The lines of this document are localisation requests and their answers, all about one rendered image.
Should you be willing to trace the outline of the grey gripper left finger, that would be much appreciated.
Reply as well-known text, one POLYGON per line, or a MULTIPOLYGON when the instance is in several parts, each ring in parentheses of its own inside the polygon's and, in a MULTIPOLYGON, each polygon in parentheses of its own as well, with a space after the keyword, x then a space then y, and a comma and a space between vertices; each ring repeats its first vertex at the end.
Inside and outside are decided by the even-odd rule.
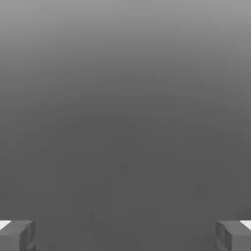
POLYGON ((0 220, 0 251, 37 251, 36 222, 0 220))

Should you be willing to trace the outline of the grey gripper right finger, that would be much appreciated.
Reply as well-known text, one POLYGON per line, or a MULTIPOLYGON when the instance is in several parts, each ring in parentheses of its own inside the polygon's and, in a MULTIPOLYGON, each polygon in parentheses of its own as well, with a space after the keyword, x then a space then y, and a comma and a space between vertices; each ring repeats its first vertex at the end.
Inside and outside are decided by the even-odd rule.
POLYGON ((251 220, 217 221, 216 251, 251 251, 251 220))

